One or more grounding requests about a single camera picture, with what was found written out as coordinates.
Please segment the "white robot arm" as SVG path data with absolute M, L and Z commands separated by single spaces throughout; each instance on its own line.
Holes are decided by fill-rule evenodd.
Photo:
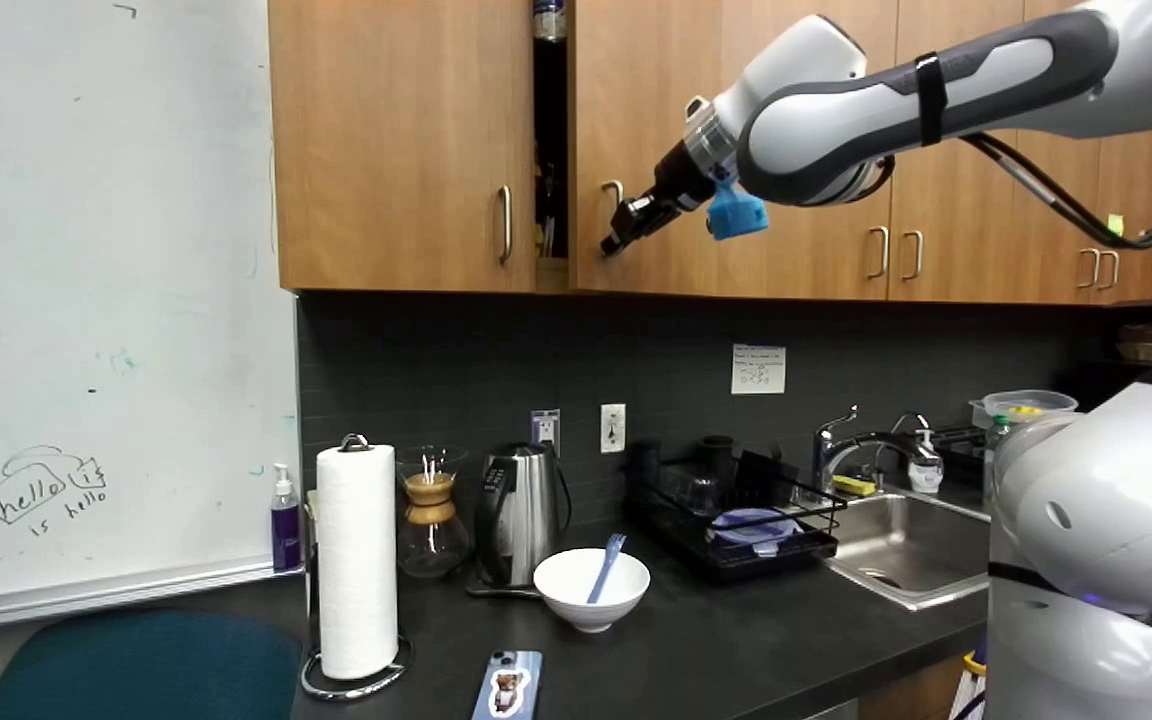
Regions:
M 1007 142 L 1152 132 L 1152 0 L 1076 0 L 876 67 L 828 15 L 770 39 L 689 107 L 604 253 L 741 193 L 785 208 L 869 196 L 906 152 L 962 142 L 1104 253 L 1124 236 Z M 979 720 L 1152 720 L 1152 363 L 1088 414 L 1011 426 L 988 453 L 988 681 Z

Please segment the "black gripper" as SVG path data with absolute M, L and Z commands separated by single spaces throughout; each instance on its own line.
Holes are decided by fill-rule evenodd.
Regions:
M 717 196 L 717 182 L 693 162 L 686 146 L 674 146 L 652 174 L 652 187 L 617 208 L 617 231 L 601 239 L 601 257 L 623 253 L 634 239 L 662 231 L 680 214 Z

